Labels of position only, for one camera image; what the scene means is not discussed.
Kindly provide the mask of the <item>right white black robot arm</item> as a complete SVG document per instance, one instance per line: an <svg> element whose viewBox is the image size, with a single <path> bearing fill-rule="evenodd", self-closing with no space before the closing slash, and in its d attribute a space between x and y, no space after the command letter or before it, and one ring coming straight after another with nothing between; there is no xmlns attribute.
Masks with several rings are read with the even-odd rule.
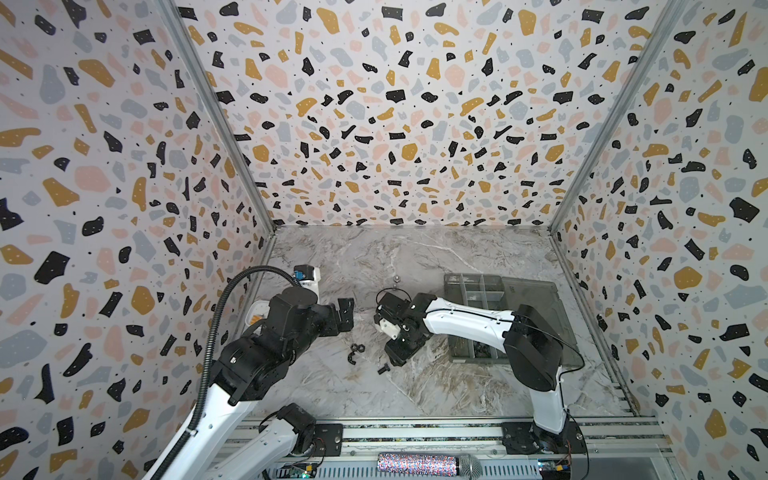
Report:
<svg viewBox="0 0 768 480"><path fill-rule="evenodd" d="M505 353L512 372L530 394L533 431L561 435L566 409L560 387L566 342L529 305L516 310L487 310L420 293L404 300L385 293L374 324L389 340L385 352L403 366L435 335L449 335Z"/></svg>

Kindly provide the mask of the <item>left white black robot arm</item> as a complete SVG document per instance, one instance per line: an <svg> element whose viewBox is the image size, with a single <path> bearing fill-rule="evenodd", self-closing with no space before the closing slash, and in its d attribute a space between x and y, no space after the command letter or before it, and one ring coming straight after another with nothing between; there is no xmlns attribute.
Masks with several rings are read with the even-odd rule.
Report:
<svg viewBox="0 0 768 480"><path fill-rule="evenodd" d="M216 459L236 427L315 340L353 327L351 298L321 305L316 293L297 286L275 295L266 318L212 362L202 396L147 478L257 479L280 460L302 463L328 454L335 443L317 433L309 412L290 403L268 415L254 439L223 461Z"/></svg>

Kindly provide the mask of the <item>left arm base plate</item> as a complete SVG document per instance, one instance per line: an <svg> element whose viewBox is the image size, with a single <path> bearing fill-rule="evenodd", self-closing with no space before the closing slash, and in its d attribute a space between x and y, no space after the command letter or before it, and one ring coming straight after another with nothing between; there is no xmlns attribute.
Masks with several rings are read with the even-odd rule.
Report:
<svg viewBox="0 0 768 480"><path fill-rule="evenodd" d="M297 437L294 453L300 457L339 457L342 452L342 423L313 424Z"/></svg>

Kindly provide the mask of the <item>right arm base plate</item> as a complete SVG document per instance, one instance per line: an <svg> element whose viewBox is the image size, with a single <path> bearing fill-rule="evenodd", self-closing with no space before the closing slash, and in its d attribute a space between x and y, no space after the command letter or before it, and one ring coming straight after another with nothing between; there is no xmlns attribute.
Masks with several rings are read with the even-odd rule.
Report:
<svg viewBox="0 0 768 480"><path fill-rule="evenodd" d="M501 441L510 455L585 454L585 437L577 422L567 419L560 433L551 433L533 421L512 421L501 424Z"/></svg>

